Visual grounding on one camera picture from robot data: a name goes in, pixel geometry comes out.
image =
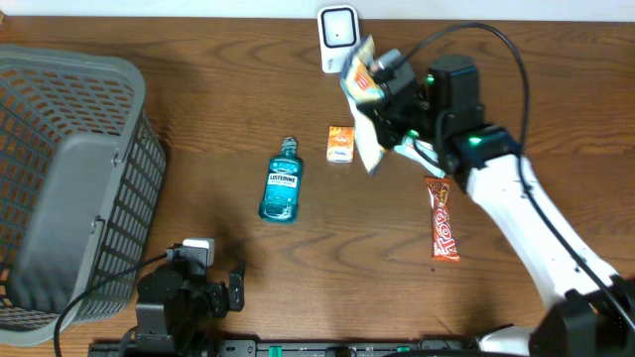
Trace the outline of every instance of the white wall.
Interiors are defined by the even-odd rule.
[[[0,0],[7,15],[314,18],[347,3],[362,19],[635,21],[635,0]]]

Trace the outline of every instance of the basket bottom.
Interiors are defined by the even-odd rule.
[[[118,139],[77,134],[60,143],[9,273],[14,306],[60,313],[68,304],[114,170]]]

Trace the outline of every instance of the listerine bottle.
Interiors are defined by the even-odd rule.
[[[302,178],[302,161],[296,156],[298,143],[285,138],[280,156],[269,162],[265,195],[258,214],[270,222],[293,223],[298,215],[298,192]]]

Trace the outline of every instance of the wooden table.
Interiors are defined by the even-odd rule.
[[[363,21],[378,53],[410,48],[449,22]],[[625,276],[635,273],[635,27],[494,23],[521,49],[533,91],[528,153],[577,232]],[[188,237],[218,244],[215,279],[247,262],[246,305],[213,327],[262,339],[418,339],[513,322],[545,311],[503,235],[457,186],[451,223],[461,262],[431,258],[424,170],[390,155],[375,178],[358,158],[325,161],[329,125],[350,125],[335,75],[323,74],[315,20],[7,18],[0,42],[125,58],[147,83],[146,109],[169,147],[147,257]],[[519,129],[517,68],[476,30],[440,40],[440,54],[474,56],[487,117]],[[257,215],[268,160],[294,135],[306,163],[293,225]],[[134,304],[74,325],[64,355],[119,339]],[[3,356],[51,355],[52,343]]]

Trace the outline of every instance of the laundry basket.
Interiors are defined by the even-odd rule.
[[[140,262],[166,167],[123,59],[0,46],[0,343],[33,345]],[[112,316],[133,275],[64,320]]]

